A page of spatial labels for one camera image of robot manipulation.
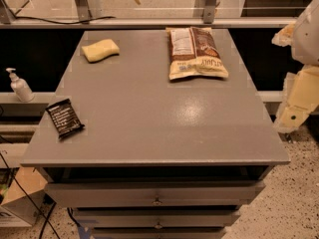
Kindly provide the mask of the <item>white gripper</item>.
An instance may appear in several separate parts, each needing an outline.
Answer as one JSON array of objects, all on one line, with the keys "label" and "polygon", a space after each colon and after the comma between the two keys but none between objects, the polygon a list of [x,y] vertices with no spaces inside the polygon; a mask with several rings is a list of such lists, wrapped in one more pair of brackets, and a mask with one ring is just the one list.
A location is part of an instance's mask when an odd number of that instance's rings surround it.
[{"label": "white gripper", "polygon": [[[274,35],[271,43],[290,46],[295,25],[288,24]],[[297,74],[288,73],[284,80],[283,104],[276,113],[274,128],[291,133],[308,119],[319,106],[319,67],[305,65]]]}]

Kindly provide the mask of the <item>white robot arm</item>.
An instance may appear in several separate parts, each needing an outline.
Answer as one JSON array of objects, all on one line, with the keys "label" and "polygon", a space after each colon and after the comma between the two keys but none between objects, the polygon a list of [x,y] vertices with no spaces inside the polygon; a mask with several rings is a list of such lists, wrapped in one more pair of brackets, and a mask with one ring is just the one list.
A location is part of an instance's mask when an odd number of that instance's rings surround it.
[{"label": "white robot arm", "polygon": [[278,132],[290,133],[319,107],[319,0],[312,0],[295,23],[274,35],[272,43],[290,46],[292,58],[303,65],[297,74],[286,75],[274,122]]}]

